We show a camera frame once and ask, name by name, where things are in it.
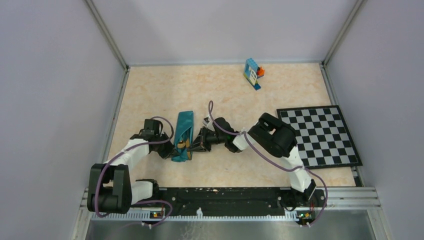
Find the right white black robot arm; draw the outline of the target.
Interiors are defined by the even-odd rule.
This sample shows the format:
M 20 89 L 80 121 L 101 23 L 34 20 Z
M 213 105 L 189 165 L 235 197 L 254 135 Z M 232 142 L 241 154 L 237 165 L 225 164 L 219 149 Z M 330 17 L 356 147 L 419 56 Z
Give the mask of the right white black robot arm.
M 263 113 L 249 130 L 236 131 L 225 118 L 208 116 L 187 151 L 209 152 L 213 145 L 219 144 L 224 144 L 232 153 L 240 153 L 255 145 L 261 146 L 282 161 L 281 167 L 289 175 L 294 202 L 299 206 L 307 206 L 313 200 L 317 186 L 300 157 L 296 131 L 288 123 Z

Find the gold spoon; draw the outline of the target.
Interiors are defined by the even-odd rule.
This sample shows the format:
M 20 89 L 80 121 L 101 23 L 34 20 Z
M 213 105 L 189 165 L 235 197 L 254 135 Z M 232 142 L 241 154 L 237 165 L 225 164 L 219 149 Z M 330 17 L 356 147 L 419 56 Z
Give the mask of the gold spoon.
M 187 147 L 187 142 L 186 141 L 179 141 L 176 145 L 176 147 L 178 149 L 185 149 Z

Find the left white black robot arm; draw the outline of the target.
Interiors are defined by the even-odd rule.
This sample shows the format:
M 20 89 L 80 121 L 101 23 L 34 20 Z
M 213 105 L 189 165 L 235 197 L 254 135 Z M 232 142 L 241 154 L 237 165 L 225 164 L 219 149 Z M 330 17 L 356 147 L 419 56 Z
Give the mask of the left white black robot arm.
M 126 146 L 104 163 L 95 163 L 89 174 L 86 206 L 100 218 L 108 214 L 125 214 L 130 207 L 142 200 L 154 207 L 160 202 L 160 193 L 154 189 L 153 180 L 131 182 L 130 171 L 151 152 L 162 159 L 177 154 L 171 135 L 167 135 L 161 116 L 147 118 L 143 128 L 132 135 Z

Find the teal cloth napkin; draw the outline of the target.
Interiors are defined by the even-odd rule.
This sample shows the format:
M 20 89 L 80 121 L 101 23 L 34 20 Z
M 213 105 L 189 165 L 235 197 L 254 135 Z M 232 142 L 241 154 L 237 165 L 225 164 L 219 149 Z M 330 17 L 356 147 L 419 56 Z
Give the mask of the teal cloth napkin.
M 187 151 L 185 149 L 178 149 L 177 143 L 180 141 L 185 141 L 187 139 L 190 140 L 190 145 L 193 141 L 193 131 L 194 131 L 194 112 L 192 110 L 189 111 L 181 111 L 178 114 L 176 129 L 175 129 L 175 137 L 174 137 L 174 147 L 176 150 L 176 154 L 171 158 L 173 162 L 186 162 L 190 161 L 187 157 Z

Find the colourful toy block house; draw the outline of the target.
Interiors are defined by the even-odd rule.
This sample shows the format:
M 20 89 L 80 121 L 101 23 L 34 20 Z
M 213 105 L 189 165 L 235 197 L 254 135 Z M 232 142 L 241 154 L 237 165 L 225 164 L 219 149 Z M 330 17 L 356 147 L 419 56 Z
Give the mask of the colourful toy block house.
M 264 68 L 259 66 L 252 58 L 248 58 L 245 61 L 243 76 L 256 91 L 261 89 L 258 79 L 262 78 L 264 75 Z

